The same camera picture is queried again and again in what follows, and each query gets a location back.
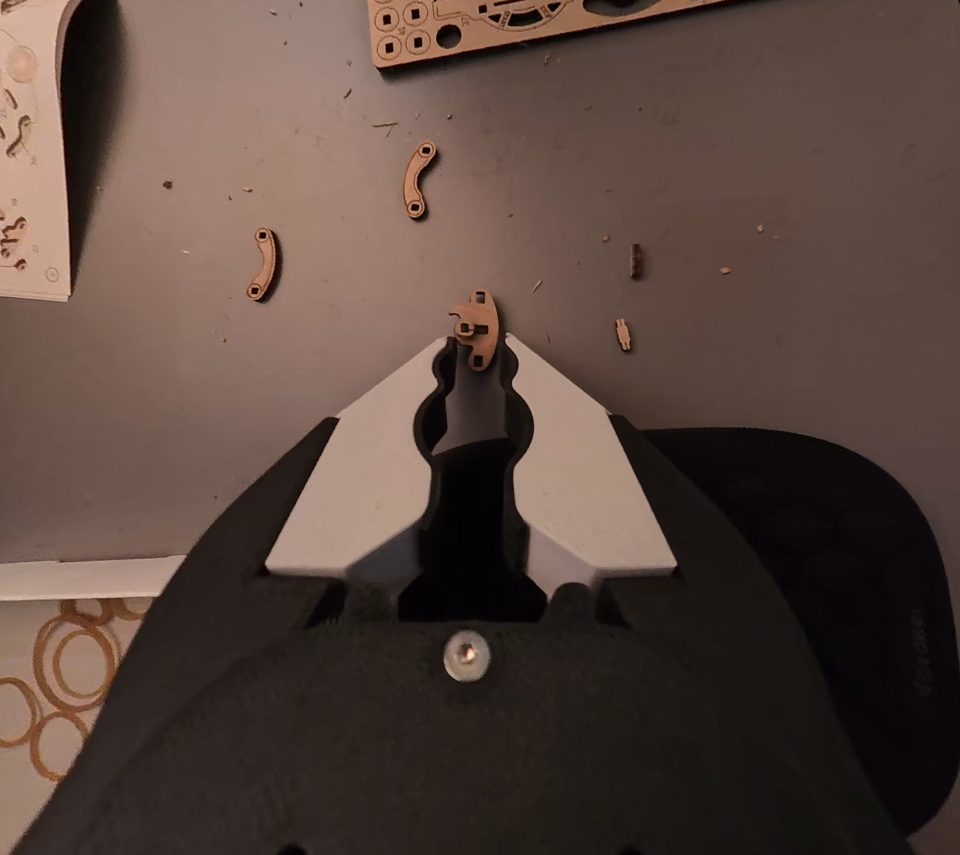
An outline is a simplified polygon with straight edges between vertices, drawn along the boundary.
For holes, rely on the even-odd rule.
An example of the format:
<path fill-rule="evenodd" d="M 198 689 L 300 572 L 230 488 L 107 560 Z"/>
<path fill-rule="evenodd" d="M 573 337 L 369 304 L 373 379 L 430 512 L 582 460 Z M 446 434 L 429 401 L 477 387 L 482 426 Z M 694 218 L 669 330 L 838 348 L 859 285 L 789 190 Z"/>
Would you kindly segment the notched rounded wooden part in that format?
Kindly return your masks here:
<path fill-rule="evenodd" d="M 494 297 L 485 288 L 475 288 L 466 302 L 455 305 L 453 337 L 469 350 L 470 370 L 486 370 L 495 357 L 499 341 L 499 317 Z"/>

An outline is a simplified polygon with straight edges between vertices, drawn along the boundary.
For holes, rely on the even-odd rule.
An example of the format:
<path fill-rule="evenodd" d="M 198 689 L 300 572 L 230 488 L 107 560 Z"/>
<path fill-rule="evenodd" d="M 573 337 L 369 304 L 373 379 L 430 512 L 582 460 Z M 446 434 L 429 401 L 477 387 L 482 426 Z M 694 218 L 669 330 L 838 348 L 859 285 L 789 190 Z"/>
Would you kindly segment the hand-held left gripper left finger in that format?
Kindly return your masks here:
<path fill-rule="evenodd" d="M 438 338 L 341 410 L 267 556 L 270 575 L 380 589 L 392 602 L 419 577 L 458 353 Z"/>

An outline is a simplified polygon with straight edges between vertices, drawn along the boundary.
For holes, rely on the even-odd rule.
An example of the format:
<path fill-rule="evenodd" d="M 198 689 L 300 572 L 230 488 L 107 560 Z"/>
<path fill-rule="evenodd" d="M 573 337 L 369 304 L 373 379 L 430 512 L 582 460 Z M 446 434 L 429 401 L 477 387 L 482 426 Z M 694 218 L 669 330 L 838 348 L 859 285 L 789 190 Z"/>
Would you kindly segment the illustrated instruction booklet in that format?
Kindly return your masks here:
<path fill-rule="evenodd" d="M 1 0 L 1 296 L 71 296 L 61 69 L 84 0 Z"/>

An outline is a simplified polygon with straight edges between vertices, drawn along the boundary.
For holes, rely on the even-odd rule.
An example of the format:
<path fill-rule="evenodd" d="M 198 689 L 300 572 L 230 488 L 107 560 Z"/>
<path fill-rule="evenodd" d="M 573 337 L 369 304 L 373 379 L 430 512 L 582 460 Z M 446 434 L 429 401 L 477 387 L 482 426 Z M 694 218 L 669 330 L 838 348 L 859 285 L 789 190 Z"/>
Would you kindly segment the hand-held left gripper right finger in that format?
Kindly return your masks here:
<path fill-rule="evenodd" d="M 551 599 L 564 585 L 671 576 L 676 557 L 611 414 L 515 335 L 505 347 L 517 363 L 510 388 L 532 418 L 512 471 L 527 577 Z"/>

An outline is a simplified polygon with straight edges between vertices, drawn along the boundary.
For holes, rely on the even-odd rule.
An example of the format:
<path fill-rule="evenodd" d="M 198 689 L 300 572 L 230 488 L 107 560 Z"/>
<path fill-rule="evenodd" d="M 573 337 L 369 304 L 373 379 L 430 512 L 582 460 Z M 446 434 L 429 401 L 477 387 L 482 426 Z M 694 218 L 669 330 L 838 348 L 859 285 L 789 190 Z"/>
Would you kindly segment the curved wooden link part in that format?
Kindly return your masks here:
<path fill-rule="evenodd" d="M 260 255 L 260 266 L 246 287 L 246 296 L 259 302 L 270 296 L 273 283 L 280 270 L 282 255 L 275 232 L 262 226 L 254 232 L 254 240 Z"/>
<path fill-rule="evenodd" d="M 426 198 L 421 186 L 425 170 L 437 156 L 437 145 L 433 141 L 422 141 L 414 150 L 406 166 L 402 195 L 408 217 L 414 221 L 427 214 Z"/>

